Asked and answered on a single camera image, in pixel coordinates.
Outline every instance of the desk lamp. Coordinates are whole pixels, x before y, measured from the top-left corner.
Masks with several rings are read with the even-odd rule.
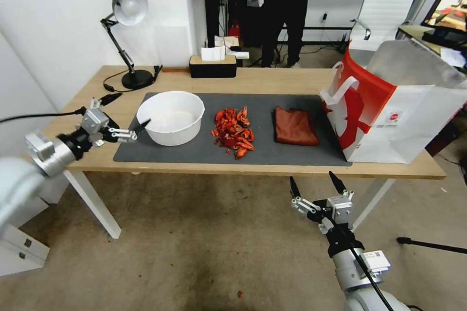
[[[146,70],[135,70],[133,60],[125,50],[122,50],[110,30],[114,25],[121,23],[125,26],[133,26],[143,20],[147,13],[147,0],[112,0],[112,13],[101,20],[107,30],[110,39],[115,44],[118,53],[128,66],[128,73],[122,78],[122,85],[131,90],[137,90],[151,85],[155,79],[153,74]]]

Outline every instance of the shoe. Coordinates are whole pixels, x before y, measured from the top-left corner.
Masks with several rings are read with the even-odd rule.
[[[297,62],[297,63],[295,63],[295,64],[293,64],[293,65],[291,65],[291,66],[287,65],[287,68],[300,69],[301,67],[300,67],[300,65],[299,65],[298,62]]]

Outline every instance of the crayfish shell pile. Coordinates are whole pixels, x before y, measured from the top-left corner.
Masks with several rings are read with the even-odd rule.
[[[211,130],[215,144],[235,150],[235,159],[243,158],[248,151],[254,151],[254,134],[249,129],[248,109],[238,111],[233,108],[221,109],[216,114],[216,128]]]

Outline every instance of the wooden table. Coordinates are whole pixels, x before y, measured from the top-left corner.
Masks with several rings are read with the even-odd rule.
[[[441,54],[442,46],[430,43],[428,41],[422,40],[423,34],[425,32],[432,30],[431,27],[424,27],[424,26],[414,26],[414,25],[402,25],[399,27],[399,30],[404,33],[406,36],[414,38],[419,43],[425,45],[429,49],[431,49],[436,54]]]
[[[100,98],[108,92],[102,81],[125,70],[123,66],[104,66],[72,99],[64,111],[73,111],[89,106],[92,97]],[[192,79],[187,72],[161,73],[157,82],[145,89],[124,93],[119,99],[104,108],[122,128],[133,120],[136,111],[148,92],[184,90],[192,93],[255,93],[255,94],[316,94],[328,88],[334,76],[333,69],[260,69],[239,68],[237,77],[231,79]],[[120,76],[108,83],[117,89]],[[69,133],[72,126],[79,124],[80,116],[55,118],[45,130],[45,135]],[[376,203],[383,197],[397,178],[442,179],[446,175],[427,152],[423,152],[412,164],[354,163],[350,167],[292,166],[292,165],[244,165],[238,164],[180,164],[180,163],[134,163],[114,162],[113,156],[119,145],[106,143],[92,149],[82,160],[70,165],[65,176],[80,194],[92,212],[113,238],[121,232],[115,219],[86,179],[83,171],[89,172],[131,172],[131,173],[190,173],[190,174],[249,174],[275,176],[328,175],[369,177],[375,181],[368,192],[360,198],[353,210],[353,228],[361,223]]]

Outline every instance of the lamp base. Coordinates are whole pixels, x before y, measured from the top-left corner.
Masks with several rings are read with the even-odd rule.
[[[123,76],[122,85],[130,90],[138,90],[153,84],[155,81],[153,74],[147,70],[136,70],[134,76],[131,76],[129,72]]]

